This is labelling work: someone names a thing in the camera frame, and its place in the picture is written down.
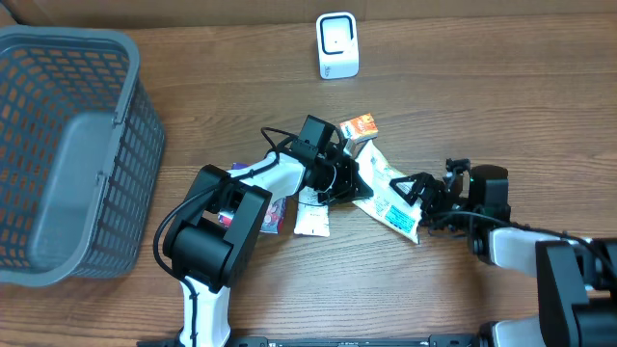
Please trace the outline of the yellow snack bag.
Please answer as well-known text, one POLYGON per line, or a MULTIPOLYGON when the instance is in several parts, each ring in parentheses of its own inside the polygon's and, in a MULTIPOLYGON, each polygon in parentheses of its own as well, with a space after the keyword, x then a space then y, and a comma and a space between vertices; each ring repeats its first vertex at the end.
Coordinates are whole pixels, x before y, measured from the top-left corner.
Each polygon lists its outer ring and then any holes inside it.
POLYGON ((404 174, 389 164, 372 140, 360 150, 356 162, 360 176, 372 189, 373 196, 356 200, 354 204, 370 217, 418 244, 421 202, 417 200, 414 205, 409 205, 389 185, 393 179, 404 177, 404 174))

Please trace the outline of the white bamboo print tube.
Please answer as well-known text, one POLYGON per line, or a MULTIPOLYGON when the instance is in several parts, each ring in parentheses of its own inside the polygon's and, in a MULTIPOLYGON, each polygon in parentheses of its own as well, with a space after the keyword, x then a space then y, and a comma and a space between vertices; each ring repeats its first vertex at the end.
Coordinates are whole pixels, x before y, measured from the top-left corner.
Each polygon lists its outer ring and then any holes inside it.
POLYGON ((298 194, 298 209, 295 227, 296 235, 329 237, 329 208, 317 200, 318 194, 306 187, 298 194))

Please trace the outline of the orange kleenex tissue pack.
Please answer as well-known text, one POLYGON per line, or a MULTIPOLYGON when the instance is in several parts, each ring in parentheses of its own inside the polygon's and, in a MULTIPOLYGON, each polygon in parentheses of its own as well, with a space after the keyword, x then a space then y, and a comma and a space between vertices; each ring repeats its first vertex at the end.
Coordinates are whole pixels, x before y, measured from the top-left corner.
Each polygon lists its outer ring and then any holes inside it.
POLYGON ((342 122, 340 130, 343 136, 353 142, 364 142, 378 136, 378 127, 370 113, 342 122))

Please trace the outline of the red purple pad pack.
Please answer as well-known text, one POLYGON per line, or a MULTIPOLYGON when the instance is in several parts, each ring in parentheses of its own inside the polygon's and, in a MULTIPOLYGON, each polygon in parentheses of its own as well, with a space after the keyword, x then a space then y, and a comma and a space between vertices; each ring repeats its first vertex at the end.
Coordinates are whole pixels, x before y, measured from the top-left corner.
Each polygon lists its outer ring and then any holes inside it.
MULTIPOLYGON (((286 198, 280 198, 271 202, 266 210, 260 232, 267 234, 278 234, 282 230, 282 223, 285 216, 286 198)), ((222 210, 218 213, 218 221, 225 228, 232 222, 234 213, 230 210, 222 210)))

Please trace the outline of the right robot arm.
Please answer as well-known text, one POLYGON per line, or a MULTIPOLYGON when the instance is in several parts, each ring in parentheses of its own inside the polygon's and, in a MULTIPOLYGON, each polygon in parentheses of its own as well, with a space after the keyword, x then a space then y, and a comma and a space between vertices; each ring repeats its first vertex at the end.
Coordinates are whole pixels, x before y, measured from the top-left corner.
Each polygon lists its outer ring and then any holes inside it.
POLYGON ((484 324, 468 346, 613 346, 616 343, 616 241, 582 238, 515 223, 509 173, 449 159, 436 179, 416 173, 390 188, 420 210, 420 225, 466 239, 482 262, 536 280, 538 312, 484 324))

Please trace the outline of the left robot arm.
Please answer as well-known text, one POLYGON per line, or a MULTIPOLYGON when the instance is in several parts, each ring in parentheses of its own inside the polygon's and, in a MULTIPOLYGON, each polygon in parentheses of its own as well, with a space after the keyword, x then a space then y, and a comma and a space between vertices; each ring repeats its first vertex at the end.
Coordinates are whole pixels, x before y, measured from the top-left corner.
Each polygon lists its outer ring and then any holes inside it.
POLYGON ((240 170, 202 167, 184 200, 155 231, 153 257, 180 283, 184 323, 173 346, 224 346, 230 290, 255 249, 271 202, 310 188, 325 206, 370 198, 339 126, 307 116, 263 158, 240 170))

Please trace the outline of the white barcode scanner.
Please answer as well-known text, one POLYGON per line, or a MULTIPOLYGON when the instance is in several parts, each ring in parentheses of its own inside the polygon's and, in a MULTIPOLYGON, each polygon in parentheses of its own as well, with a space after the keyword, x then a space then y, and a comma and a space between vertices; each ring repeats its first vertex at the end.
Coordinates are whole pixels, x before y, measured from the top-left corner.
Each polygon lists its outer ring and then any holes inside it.
POLYGON ((360 70, 356 18, 349 12, 324 13, 316 19, 315 29, 321 78, 356 76, 360 70))

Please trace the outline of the grey plastic basket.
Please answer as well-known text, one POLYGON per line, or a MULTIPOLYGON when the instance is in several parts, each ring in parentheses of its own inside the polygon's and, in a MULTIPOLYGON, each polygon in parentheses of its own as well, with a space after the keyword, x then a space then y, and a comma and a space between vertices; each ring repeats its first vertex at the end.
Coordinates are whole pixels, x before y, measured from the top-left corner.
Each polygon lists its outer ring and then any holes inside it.
POLYGON ((112 279, 136 264, 165 146, 141 57, 109 30, 1 31, 1 280, 112 279))

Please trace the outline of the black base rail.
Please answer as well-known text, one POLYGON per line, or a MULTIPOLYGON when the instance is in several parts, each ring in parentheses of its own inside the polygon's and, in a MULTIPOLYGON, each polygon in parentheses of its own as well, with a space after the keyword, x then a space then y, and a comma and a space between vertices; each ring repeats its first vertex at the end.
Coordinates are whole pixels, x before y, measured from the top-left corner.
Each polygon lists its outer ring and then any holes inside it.
POLYGON ((269 339, 263 336, 231 337, 226 347, 476 347, 488 346, 475 334, 431 334, 407 339, 269 339))

